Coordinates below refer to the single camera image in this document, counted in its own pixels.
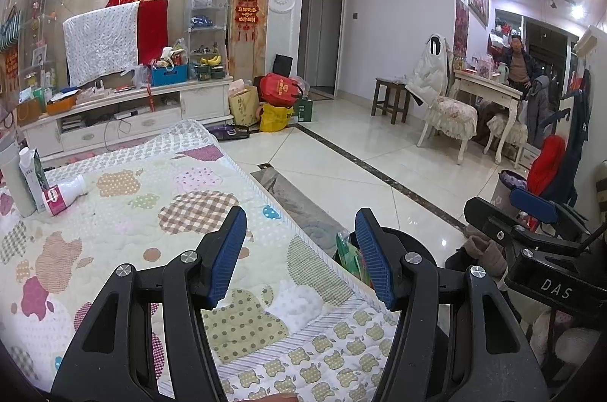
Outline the green snack wrapper bundle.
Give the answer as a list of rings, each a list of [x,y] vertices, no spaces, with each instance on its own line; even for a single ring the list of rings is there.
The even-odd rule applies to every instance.
[[[337,245],[337,252],[335,252],[334,260],[362,283],[371,287],[373,282],[358,247],[355,233],[345,229],[339,231],[335,236],[335,245]]]

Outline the red jacket on chair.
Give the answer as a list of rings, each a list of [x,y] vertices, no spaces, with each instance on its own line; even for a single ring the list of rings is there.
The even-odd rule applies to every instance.
[[[532,162],[527,176],[527,190],[534,195],[541,195],[552,183],[559,171],[566,151],[566,141],[558,135],[550,135],[543,141],[540,154]]]

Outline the grey floor rug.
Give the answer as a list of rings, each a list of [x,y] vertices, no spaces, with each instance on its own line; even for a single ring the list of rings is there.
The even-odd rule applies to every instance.
[[[251,176],[280,203],[305,234],[327,255],[337,252],[337,235],[346,231],[316,203],[306,197],[273,167],[263,167]]]

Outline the patchwork apple pattern quilt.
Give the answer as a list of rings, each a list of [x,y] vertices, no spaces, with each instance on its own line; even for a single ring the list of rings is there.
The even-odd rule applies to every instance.
[[[334,262],[334,231],[296,223],[198,122],[46,178],[82,178],[84,193],[58,215],[29,217],[1,194],[1,341],[34,386],[52,385],[111,273],[168,264],[240,207],[247,228],[236,269],[203,315],[227,398],[373,397],[395,315]]]

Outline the white dining table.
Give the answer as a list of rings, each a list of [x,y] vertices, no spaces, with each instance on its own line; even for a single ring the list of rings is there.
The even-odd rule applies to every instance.
[[[495,154],[495,163],[501,164],[503,146],[506,143],[506,137],[516,122],[517,108],[519,107],[520,100],[522,100],[522,93],[497,81],[462,70],[455,70],[454,83],[448,95],[454,98],[460,91],[470,93],[473,96],[480,97],[508,109],[506,124]]]

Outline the white cushioned chair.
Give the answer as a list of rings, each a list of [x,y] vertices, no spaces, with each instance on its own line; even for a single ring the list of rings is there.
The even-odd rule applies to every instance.
[[[451,50],[445,37],[432,34],[425,42],[417,65],[406,77],[405,89],[417,104],[426,107],[424,126],[417,146],[434,129],[460,142],[457,164],[463,164],[468,142],[476,136],[477,113],[474,107],[448,95],[451,83]]]

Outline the tan paper gift bag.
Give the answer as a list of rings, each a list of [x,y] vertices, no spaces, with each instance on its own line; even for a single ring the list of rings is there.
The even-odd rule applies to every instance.
[[[258,122],[259,97],[257,87],[246,85],[228,99],[234,124],[250,128]]]

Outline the white TV cabinet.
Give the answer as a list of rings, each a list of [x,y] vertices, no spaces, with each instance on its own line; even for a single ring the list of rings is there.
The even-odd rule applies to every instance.
[[[217,125],[233,119],[228,106],[231,78],[188,81],[128,90],[42,115],[22,129],[45,164],[121,147],[154,137],[183,120]]]

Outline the green cardboard box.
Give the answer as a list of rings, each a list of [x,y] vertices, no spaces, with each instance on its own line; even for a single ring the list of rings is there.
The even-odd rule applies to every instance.
[[[313,117],[314,102],[308,98],[298,99],[293,106],[293,116],[298,122],[310,122]]]

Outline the dark wooden stool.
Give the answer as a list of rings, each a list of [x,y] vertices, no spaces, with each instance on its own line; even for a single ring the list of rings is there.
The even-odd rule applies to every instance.
[[[403,80],[377,77],[370,113],[374,116],[380,111],[382,116],[390,115],[392,125],[397,122],[397,118],[405,123],[411,98]]]

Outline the red gift bag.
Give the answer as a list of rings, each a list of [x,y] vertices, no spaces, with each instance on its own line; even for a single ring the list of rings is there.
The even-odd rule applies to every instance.
[[[305,94],[296,79],[276,73],[261,77],[258,89],[263,100],[275,107],[293,107]]]

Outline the white pink lotion bottle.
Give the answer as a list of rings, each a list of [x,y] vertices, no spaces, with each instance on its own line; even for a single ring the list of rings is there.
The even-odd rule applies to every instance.
[[[88,192],[86,183],[81,175],[71,180],[62,181],[43,191],[45,209],[52,216],[57,216],[71,206],[78,197]]]

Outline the orange tray on cabinet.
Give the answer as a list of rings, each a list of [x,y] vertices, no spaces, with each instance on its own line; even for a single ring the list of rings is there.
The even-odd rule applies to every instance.
[[[60,99],[50,100],[46,104],[46,113],[50,116],[58,115],[72,109],[77,100],[77,95],[61,97]]]

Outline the white milk carton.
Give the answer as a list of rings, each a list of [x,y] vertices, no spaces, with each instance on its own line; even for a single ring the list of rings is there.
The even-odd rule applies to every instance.
[[[49,185],[37,149],[24,147],[20,150],[20,170],[36,203],[37,211],[45,212],[44,194]]]

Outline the red cloth behind TV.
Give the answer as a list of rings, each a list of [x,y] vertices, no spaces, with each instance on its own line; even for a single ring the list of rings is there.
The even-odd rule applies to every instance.
[[[137,21],[139,63],[150,65],[168,44],[168,0],[140,1]]]

